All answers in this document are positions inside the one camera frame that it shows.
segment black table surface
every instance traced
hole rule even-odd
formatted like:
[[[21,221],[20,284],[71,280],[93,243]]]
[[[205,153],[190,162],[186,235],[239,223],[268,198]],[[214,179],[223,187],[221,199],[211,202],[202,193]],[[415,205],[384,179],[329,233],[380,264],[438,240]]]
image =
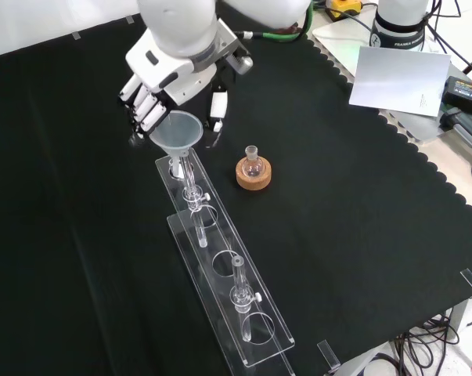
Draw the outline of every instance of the black table surface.
[[[118,20],[0,56],[0,375],[228,374],[168,233],[163,152],[128,146],[116,101],[143,31]],[[472,207],[348,105],[311,42],[248,47],[222,139],[197,151],[295,337],[294,370],[317,375],[318,342],[345,362],[472,295]],[[273,167],[259,193],[235,180],[250,144]]]

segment white wall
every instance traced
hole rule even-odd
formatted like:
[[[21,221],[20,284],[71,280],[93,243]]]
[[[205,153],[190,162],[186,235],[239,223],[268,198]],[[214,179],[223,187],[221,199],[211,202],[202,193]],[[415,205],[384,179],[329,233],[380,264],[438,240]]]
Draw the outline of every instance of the white wall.
[[[0,55],[136,13],[136,0],[0,0]]]

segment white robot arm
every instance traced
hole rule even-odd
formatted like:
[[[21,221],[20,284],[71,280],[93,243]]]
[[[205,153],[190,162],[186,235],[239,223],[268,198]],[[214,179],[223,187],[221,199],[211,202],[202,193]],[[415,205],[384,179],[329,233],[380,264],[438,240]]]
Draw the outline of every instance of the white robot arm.
[[[238,73],[253,66],[249,52],[215,15],[216,0],[138,0],[148,29],[126,56],[132,79],[120,94],[143,138],[168,115],[211,83],[216,63],[226,59]],[[269,27],[289,27],[311,0],[226,0]],[[222,126],[227,94],[216,94],[211,116]]]

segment yellow device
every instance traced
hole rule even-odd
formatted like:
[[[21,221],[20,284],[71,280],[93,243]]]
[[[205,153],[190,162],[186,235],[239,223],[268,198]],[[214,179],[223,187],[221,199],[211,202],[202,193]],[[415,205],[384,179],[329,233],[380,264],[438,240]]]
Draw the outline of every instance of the yellow device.
[[[361,0],[327,0],[326,6],[331,9],[346,12],[351,16],[357,16],[361,12],[362,3]],[[329,9],[326,10],[326,13],[333,21],[339,21],[347,18],[339,12],[334,12]]]

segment acrylic stand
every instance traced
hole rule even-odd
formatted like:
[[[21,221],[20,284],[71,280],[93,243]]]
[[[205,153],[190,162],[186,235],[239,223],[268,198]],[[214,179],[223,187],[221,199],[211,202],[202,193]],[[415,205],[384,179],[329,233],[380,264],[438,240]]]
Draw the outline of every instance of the acrylic stand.
[[[279,310],[194,150],[156,161],[177,214],[168,224],[234,376],[294,375]]]

